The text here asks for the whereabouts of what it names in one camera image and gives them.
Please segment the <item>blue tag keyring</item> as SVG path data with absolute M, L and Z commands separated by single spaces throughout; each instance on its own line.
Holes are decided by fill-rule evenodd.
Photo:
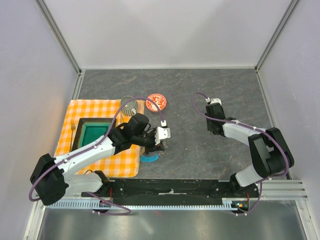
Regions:
M 152 163 L 159 159 L 167 149 L 167 143 L 161 142 L 154 148 L 143 147 L 140 151 L 140 161 L 142 163 Z

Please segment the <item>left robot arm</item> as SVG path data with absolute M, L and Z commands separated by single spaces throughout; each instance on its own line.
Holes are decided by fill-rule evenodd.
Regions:
M 78 171 L 128 150 L 132 145 L 144 147 L 150 152 L 161 151 L 163 141 L 171 136 L 167 122 L 162 120 L 160 126 L 146 129 L 148 125 L 149 119 L 137 113 L 128 122 L 110 127 L 104 135 L 81 148 L 56 157 L 48 153 L 42 155 L 30 176 L 32 187 L 29 200 L 42 201 L 49 206 L 71 189 L 106 196 L 110 191 L 108 182 L 97 173 L 78 175 Z

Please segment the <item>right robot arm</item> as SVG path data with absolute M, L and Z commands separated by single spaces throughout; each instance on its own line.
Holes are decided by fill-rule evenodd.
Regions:
M 293 155 L 278 128 L 260 129 L 226 118 L 220 102 L 211 102 L 205 109 L 208 131 L 249 147 L 251 165 L 230 177 L 229 191 L 233 196 L 240 197 L 252 184 L 281 175 L 294 166 Z

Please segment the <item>orange checkered cloth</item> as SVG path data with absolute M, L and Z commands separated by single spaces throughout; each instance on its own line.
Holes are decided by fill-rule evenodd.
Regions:
M 71 120 L 77 126 L 80 118 L 113 118 L 121 106 L 119 99 L 77 99 L 71 100 L 65 114 L 61 134 L 54 155 L 67 154 L 70 147 Z M 107 177 L 132 178 L 139 172 L 141 147 L 132 145 L 130 149 L 122 151 L 112 157 L 103 158 L 89 166 L 84 167 L 78 174 L 88 170 L 103 171 Z

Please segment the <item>silver knife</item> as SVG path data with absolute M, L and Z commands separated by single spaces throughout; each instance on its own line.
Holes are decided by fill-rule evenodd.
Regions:
M 125 121 L 124 121 L 124 116 L 121 114 L 120 115 L 120 121 L 119 121 L 119 123 L 120 124 L 123 124 Z

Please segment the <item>grey striped mug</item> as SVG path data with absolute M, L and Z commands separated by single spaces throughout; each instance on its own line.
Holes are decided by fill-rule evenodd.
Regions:
M 120 100 L 120 105 L 123 106 L 121 112 L 125 116 L 134 116 L 138 113 L 139 105 L 136 99 L 132 100 L 132 96 L 125 96 Z

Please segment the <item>red white patterned bowl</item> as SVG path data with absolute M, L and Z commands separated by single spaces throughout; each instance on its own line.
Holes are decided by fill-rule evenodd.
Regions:
M 158 108 L 162 111 L 167 106 L 167 99 L 159 93 L 153 93 L 147 97 L 148 99 L 152 100 Z M 151 112 L 158 112 L 157 107 L 150 102 L 149 100 L 145 101 L 145 106 L 151 111 Z

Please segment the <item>black teal square plate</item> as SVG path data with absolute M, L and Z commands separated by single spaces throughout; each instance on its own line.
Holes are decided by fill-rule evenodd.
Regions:
M 90 144 L 115 126 L 116 121 L 112 123 L 112 118 L 80 118 L 70 151 Z

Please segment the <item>silver fork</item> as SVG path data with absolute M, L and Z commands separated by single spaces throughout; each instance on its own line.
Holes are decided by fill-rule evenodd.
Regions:
M 71 120 L 70 129 L 71 129 L 71 137 L 70 137 L 70 144 L 69 144 L 69 152 L 72 151 L 72 147 L 73 147 L 73 135 L 74 135 L 74 131 L 76 130 L 76 121 L 75 120 Z

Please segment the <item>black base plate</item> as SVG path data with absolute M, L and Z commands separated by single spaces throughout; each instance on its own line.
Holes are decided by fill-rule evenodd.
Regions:
M 223 198 L 246 200 L 259 195 L 254 184 L 239 188 L 228 180 L 138 178 L 112 179 L 96 193 L 122 206 L 221 205 Z

